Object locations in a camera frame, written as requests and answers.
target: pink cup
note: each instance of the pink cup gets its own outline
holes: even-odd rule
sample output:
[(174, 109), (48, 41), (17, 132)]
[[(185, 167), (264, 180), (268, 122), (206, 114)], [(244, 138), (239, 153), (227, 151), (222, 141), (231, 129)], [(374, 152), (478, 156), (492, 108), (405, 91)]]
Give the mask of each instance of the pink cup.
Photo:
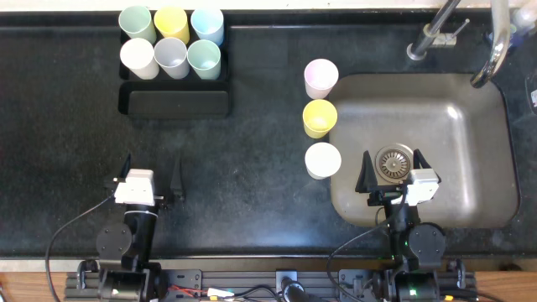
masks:
[(312, 60), (304, 70), (305, 92), (312, 99), (324, 99), (337, 83), (339, 72), (327, 59)]

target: white cup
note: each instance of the white cup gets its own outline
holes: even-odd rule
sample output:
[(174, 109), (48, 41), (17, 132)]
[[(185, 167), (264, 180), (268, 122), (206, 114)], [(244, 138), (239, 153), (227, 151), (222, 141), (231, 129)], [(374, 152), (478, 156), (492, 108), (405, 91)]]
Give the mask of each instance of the white cup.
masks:
[(186, 45), (180, 39), (164, 38), (154, 46), (154, 59), (169, 76), (178, 80), (190, 71), (186, 52)]
[(327, 59), (312, 60), (304, 70), (305, 92), (312, 99), (324, 99), (337, 83), (339, 71)]
[(128, 34), (131, 39), (142, 38), (151, 44), (157, 40), (157, 34), (154, 31), (151, 12), (143, 6), (132, 6), (125, 8), (119, 14), (119, 27)]
[(153, 46), (146, 39), (135, 38), (125, 42), (119, 57), (122, 63), (142, 80), (151, 80), (159, 73)]
[(334, 175), (341, 167), (341, 155), (329, 143), (315, 143), (305, 153), (305, 167), (316, 180)]
[(209, 40), (197, 40), (188, 48), (186, 58), (202, 80), (216, 80), (220, 75), (220, 49)]
[(196, 9), (190, 23), (200, 39), (208, 39), (219, 46), (224, 42), (224, 15), (220, 9)]

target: chrome faucet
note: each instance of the chrome faucet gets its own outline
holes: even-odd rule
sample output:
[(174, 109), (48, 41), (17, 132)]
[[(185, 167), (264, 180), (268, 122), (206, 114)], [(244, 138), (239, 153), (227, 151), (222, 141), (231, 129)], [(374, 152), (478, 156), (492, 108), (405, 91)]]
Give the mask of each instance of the chrome faucet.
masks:
[[(448, 0), (436, 14), (435, 18), (433, 18), (433, 21), (423, 27), (416, 42), (407, 47), (407, 55), (410, 59), (422, 60), (425, 58), (427, 49), (431, 47), (431, 45), (437, 44), (436, 41), (441, 36), (440, 29), (442, 25), (444, 25), (460, 1), (461, 0)], [(509, 40), (511, 39), (508, 0), (491, 0), (490, 3), (493, 15), (493, 47), (485, 66), (483, 66), (483, 68), (470, 80), (470, 84), (475, 88), (482, 87), (496, 74), (503, 59), (505, 59), (509, 47)], [(458, 34), (466, 24), (467, 21), (451, 36), (448, 34), (448, 39), (444, 38), (445, 45), (453, 45), (456, 41), (449, 43), (450, 39), (454, 39), (456, 34)]]

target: wooden table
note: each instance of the wooden table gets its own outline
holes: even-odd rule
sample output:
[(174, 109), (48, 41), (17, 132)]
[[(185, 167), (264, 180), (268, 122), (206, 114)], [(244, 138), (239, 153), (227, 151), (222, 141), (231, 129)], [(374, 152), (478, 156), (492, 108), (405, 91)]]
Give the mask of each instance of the wooden table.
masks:
[[(66, 273), (52, 274), (60, 297), (63, 297), (65, 278)], [(480, 291), (506, 302), (537, 301), (537, 272), (479, 272), (477, 283)], [(54, 302), (44, 273), (0, 273), (0, 284), (10, 302)]]

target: yellow cup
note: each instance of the yellow cup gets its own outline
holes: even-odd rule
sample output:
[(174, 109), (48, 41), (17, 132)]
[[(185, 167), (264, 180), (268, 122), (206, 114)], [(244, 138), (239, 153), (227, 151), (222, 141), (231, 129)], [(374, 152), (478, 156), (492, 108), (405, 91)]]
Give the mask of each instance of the yellow cup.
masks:
[(165, 38), (177, 38), (188, 44), (190, 33), (185, 10), (177, 7), (161, 8), (154, 15), (154, 26)]
[(322, 138), (336, 125), (337, 111), (329, 101), (313, 100), (304, 107), (302, 120), (310, 138)]

